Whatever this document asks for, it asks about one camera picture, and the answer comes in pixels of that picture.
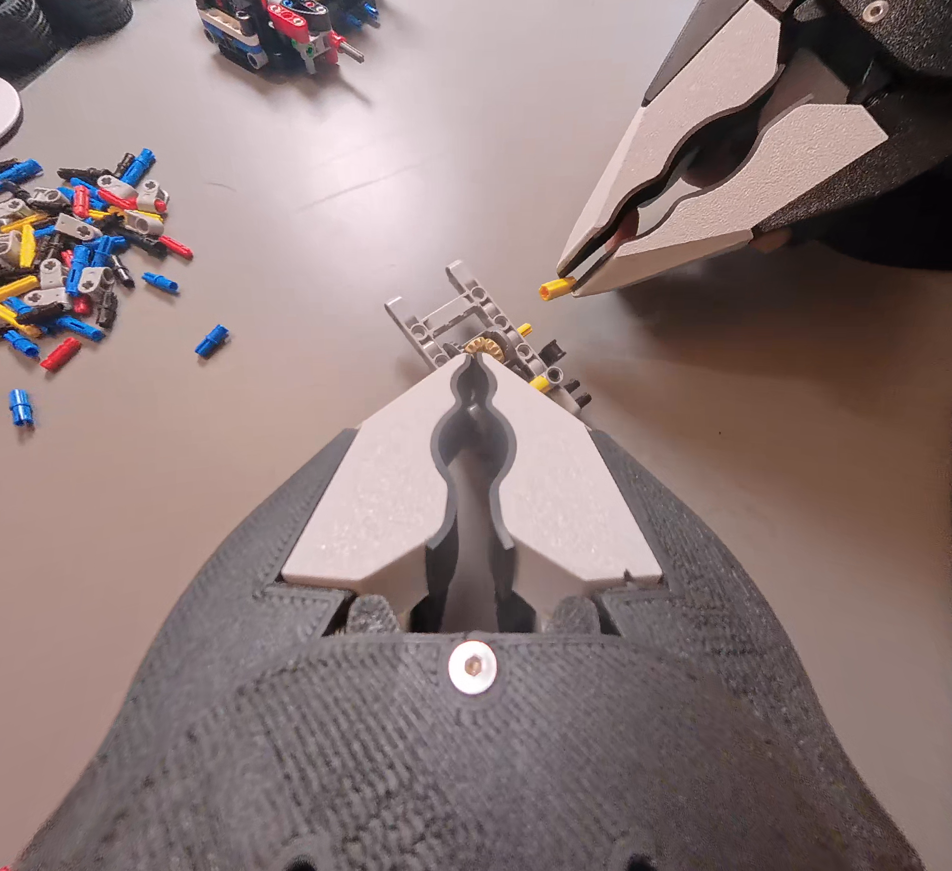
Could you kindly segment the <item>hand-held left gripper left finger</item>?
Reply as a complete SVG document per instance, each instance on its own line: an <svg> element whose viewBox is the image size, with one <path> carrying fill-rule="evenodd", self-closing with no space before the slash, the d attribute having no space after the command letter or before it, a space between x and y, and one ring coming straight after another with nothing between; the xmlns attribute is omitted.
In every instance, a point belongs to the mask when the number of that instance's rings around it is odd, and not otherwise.
<svg viewBox="0 0 952 871"><path fill-rule="evenodd" d="M458 449L471 356L452 359L363 421L281 571L288 584L442 607L458 560Z"/></svg>

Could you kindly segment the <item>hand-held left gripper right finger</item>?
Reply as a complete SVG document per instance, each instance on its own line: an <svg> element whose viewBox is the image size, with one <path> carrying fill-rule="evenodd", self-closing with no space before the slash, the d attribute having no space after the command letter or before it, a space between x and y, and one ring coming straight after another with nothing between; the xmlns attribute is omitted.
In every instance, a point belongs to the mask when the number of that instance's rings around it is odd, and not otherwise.
<svg viewBox="0 0 952 871"><path fill-rule="evenodd" d="M656 587L660 563L589 426L493 359L476 366L500 457L489 488L499 598L553 610L568 596Z"/></svg>

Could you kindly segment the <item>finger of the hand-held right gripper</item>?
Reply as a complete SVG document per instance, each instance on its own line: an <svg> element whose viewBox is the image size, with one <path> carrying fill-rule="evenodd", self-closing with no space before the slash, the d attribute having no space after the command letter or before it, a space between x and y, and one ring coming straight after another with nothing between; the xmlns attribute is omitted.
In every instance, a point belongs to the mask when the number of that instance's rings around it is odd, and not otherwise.
<svg viewBox="0 0 952 871"><path fill-rule="evenodd" d="M719 186L679 199L657 226L580 279L574 296L624 288L744 246L756 225L887 138L863 105L789 108L760 134L738 170Z"/></svg>
<svg viewBox="0 0 952 871"><path fill-rule="evenodd" d="M684 148L707 126L744 111L777 79L780 20L748 0L636 112L574 224L556 271L568 276L630 209L669 187Z"/></svg>

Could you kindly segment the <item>grey lego frame assembly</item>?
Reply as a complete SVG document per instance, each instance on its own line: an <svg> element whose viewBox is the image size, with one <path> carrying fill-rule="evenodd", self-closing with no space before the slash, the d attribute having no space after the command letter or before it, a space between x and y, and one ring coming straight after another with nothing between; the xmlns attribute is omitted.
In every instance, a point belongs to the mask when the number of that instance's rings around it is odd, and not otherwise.
<svg viewBox="0 0 952 871"><path fill-rule="evenodd" d="M557 341L535 348L528 340L531 325L508 317L463 261L449 264L446 277L455 295L428 314L419 314L401 296L385 305L428 370L441 368L458 356L483 354L573 415L589 405L591 395L560 367L565 351Z"/></svg>

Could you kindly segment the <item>pile of mixed lego pieces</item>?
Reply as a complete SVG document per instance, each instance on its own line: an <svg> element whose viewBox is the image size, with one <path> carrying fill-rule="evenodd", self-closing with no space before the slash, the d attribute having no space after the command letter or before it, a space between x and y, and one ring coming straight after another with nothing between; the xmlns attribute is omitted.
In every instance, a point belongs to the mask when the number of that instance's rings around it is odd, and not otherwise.
<svg viewBox="0 0 952 871"><path fill-rule="evenodd" d="M162 267L194 252L170 227L157 163L149 147L49 171L2 157L2 352L54 376L111 335L139 287L177 294Z"/></svg>

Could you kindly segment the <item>person's right hand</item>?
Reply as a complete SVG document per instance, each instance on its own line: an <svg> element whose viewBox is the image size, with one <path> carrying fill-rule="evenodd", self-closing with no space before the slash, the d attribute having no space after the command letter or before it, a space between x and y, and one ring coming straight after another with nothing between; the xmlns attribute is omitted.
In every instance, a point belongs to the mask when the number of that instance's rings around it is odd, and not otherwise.
<svg viewBox="0 0 952 871"><path fill-rule="evenodd" d="M950 162L878 198L756 232L752 245L769 252L809 242L875 265L950 271Z"/></svg>

